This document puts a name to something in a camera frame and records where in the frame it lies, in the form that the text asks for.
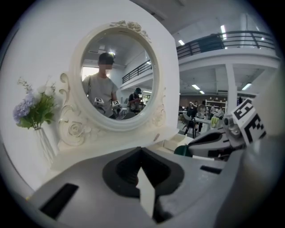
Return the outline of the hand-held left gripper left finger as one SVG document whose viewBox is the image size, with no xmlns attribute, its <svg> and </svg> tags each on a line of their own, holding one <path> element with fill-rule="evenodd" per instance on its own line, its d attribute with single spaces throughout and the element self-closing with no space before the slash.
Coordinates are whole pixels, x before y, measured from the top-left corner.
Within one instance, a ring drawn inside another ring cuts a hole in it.
<svg viewBox="0 0 285 228">
<path fill-rule="evenodd" d="M 154 221 L 142 208 L 138 198 L 120 196 L 103 180 L 104 166 L 130 149 L 85 159 L 58 174 L 41 186 L 30 198 L 30 203 L 44 209 L 66 185 L 77 190 L 61 209 L 53 222 L 64 228 L 151 228 Z"/>
</svg>

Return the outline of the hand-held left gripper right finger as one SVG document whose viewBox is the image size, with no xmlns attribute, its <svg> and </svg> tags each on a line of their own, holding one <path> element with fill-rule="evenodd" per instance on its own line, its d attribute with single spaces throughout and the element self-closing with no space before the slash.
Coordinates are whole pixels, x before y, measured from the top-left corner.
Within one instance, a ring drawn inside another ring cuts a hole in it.
<svg viewBox="0 0 285 228">
<path fill-rule="evenodd" d="M 142 166 L 155 183 L 153 224 L 143 228 L 239 226 L 237 180 L 242 154 L 235 151 L 222 162 L 143 148 Z"/>
</svg>

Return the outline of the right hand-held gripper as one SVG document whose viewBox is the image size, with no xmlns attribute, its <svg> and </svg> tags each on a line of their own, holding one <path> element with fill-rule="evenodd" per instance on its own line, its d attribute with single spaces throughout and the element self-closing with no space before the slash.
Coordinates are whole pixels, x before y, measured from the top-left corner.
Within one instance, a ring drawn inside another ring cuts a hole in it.
<svg viewBox="0 0 285 228">
<path fill-rule="evenodd" d="M 188 144 L 191 150 L 208 150 L 207 156 L 215 160 L 227 161 L 232 147 L 248 146 L 266 136 L 266 130 L 252 100 L 245 99 L 230 114 L 224 117 L 224 129 L 213 129 L 201 134 Z"/>
</svg>

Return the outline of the white dressing table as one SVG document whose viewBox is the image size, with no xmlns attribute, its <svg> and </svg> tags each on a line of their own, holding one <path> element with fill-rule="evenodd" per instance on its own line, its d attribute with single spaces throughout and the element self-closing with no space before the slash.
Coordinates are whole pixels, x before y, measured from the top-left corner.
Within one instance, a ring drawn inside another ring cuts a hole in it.
<svg viewBox="0 0 285 228">
<path fill-rule="evenodd" d="M 107 135 L 99 137 L 95 142 L 84 143 L 83 145 L 72 147 L 68 146 L 59 151 L 55 157 L 50 172 L 58 175 L 72 165 L 94 157 L 106 155 L 115 151 L 135 148 L 147 147 L 151 149 L 160 149 L 164 152 L 173 153 L 163 147 L 164 140 L 171 139 L 174 135 L 179 134 L 178 129 L 163 127 L 157 131 L 144 131 L 142 133 L 129 132 L 127 135 L 116 133 L 115 138 L 109 138 Z M 154 138 L 160 134 L 159 138 L 154 142 Z"/>
</svg>

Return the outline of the black and grey chair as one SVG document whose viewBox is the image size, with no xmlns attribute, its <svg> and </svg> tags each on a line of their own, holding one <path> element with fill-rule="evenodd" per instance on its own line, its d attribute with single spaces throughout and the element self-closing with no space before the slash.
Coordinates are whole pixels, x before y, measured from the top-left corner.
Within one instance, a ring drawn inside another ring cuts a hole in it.
<svg viewBox="0 0 285 228">
<path fill-rule="evenodd" d="M 196 137 L 196 131 L 199 128 L 199 124 L 195 118 L 184 119 L 184 126 L 183 126 L 183 134 L 187 135 L 188 133 L 192 134 L 192 136 Z"/>
</svg>

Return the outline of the white oval ornate mirror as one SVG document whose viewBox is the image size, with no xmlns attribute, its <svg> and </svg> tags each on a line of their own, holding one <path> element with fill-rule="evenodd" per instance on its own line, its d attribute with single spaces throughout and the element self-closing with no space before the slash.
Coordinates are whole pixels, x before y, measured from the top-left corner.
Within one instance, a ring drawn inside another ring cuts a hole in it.
<svg viewBox="0 0 285 228">
<path fill-rule="evenodd" d="M 151 62 L 154 63 L 154 88 L 155 91 L 147 105 L 146 110 L 134 118 L 122 121 L 104 117 L 87 100 L 79 73 L 83 53 L 92 39 L 104 34 L 126 33 L 127 36 L 138 41 L 149 52 Z M 144 131 L 157 131 L 166 126 L 166 111 L 164 108 L 165 90 L 163 75 L 152 41 L 146 30 L 137 22 L 118 21 L 103 24 L 93 29 L 83 37 L 76 46 L 69 64 L 69 70 L 60 76 L 61 82 L 66 88 L 59 92 L 65 94 L 65 100 L 61 109 L 59 120 L 60 141 L 59 150 L 68 146 L 77 147 L 84 143 L 93 143 L 99 137 L 107 135 L 115 138 L 116 133 L 127 135 L 129 132 L 142 133 Z"/>
</svg>

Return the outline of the purple white flowers in vase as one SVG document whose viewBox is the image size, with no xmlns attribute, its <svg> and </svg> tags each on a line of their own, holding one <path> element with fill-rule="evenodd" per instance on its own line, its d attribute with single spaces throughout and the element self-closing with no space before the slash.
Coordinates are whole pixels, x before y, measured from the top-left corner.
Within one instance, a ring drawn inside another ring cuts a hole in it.
<svg viewBox="0 0 285 228">
<path fill-rule="evenodd" d="M 24 87 L 25 98 L 14 107 L 12 116 L 16 125 L 21 128 L 34 129 L 37 139 L 37 147 L 40 155 L 51 166 L 55 157 L 55 152 L 42 127 L 43 123 L 48 125 L 54 121 L 54 111 L 57 107 L 55 101 L 55 83 L 44 85 L 36 90 L 23 78 L 19 78 L 17 84 Z"/>
</svg>

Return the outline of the black mezzanine railing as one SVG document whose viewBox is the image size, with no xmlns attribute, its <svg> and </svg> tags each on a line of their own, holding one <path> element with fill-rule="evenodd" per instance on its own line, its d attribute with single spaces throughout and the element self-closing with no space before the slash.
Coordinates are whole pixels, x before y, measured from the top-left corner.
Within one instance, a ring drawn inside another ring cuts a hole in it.
<svg viewBox="0 0 285 228">
<path fill-rule="evenodd" d="M 215 33 L 190 41 L 176 48 L 178 59 L 221 49 L 252 48 L 276 51 L 274 38 L 259 31 Z"/>
</svg>

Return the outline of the white wall shelf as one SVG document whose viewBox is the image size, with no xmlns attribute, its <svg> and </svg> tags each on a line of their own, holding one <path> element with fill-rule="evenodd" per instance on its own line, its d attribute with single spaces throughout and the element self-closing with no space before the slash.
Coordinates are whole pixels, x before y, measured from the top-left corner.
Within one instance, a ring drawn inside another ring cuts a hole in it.
<svg viewBox="0 0 285 228">
<path fill-rule="evenodd" d="M 206 106 L 210 109 L 212 106 L 215 108 L 215 112 L 218 112 L 219 108 L 221 107 L 223 111 L 227 112 L 228 102 L 227 101 L 211 101 L 205 100 Z"/>
</svg>

